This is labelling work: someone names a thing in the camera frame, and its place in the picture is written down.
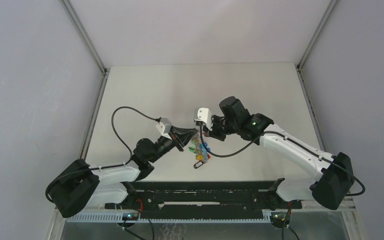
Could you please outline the metal key organizer ring plate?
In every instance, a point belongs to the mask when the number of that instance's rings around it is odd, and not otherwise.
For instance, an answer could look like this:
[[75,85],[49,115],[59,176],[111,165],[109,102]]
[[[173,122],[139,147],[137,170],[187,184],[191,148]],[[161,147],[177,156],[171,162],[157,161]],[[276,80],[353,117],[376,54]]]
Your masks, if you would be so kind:
[[207,143],[203,143],[200,138],[200,134],[196,133],[190,140],[188,150],[195,155],[196,163],[193,165],[194,169],[198,169],[205,165],[211,158],[210,154],[206,150]]

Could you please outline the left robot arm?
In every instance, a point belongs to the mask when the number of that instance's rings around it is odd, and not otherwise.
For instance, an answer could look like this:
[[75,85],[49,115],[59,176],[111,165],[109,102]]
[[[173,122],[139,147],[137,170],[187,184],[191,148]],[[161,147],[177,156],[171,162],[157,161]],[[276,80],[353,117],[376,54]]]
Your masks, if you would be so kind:
[[45,196],[64,218],[105,204],[129,209],[137,200],[131,183],[146,178],[154,170],[153,163],[172,149],[182,152],[197,133],[196,128],[172,126],[168,136],[156,141],[142,138],[126,163],[93,167],[77,159],[46,187]]

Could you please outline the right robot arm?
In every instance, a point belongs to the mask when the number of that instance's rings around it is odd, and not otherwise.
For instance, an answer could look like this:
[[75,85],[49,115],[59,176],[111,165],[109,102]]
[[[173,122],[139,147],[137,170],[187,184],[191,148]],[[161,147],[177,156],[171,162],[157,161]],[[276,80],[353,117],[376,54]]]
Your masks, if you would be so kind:
[[349,191],[357,178],[347,154],[334,155],[306,144],[271,118],[261,113],[250,114],[235,96],[223,99],[219,108],[221,116],[204,107],[196,110],[194,121],[204,136],[224,141],[226,136],[236,134],[249,144],[280,153],[309,175],[301,180],[281,178],[269,194],[273,207],[282,208],[295,200],[315,200],[329,210],[337,210],[351,196]]

